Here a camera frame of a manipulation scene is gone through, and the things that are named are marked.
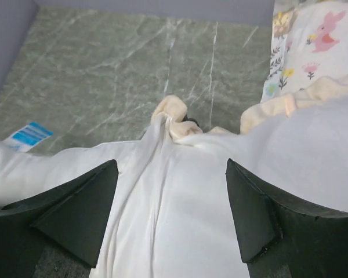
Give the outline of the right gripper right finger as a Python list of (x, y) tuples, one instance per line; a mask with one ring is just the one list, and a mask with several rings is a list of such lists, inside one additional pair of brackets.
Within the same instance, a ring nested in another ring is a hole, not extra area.
[(232, 160), (226, 180), (250, 277), (348, 277), (348, 213), (294, 196)]

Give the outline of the grey pillowcase with cream ruffle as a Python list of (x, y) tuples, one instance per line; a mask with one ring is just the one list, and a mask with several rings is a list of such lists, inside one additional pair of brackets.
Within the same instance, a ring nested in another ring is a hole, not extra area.
[(140, 141), (90, 149), (120, 175), (91, 277), (246, 277), (226, 188), (228, 159), (306, 200), (348, 212), (348, 75), (248, 109), (243, 132), (178, 141), (157, 115)]

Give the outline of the white pillow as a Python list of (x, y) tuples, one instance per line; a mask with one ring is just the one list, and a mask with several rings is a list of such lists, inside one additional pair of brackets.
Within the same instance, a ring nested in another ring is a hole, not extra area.
[(0, 207), (67, 183), (101, 164), (124, 162), (136, 141), (64, 149), (52, 156), (17, 152), (0, 141)]

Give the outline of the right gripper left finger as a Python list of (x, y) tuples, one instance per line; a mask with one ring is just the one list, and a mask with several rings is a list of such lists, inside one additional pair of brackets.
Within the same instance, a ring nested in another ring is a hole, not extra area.
[(0, 277), (32, 277), (45, 247), (95, 268), (118, 180), (109, 160), (33, 197), (0, 208)]

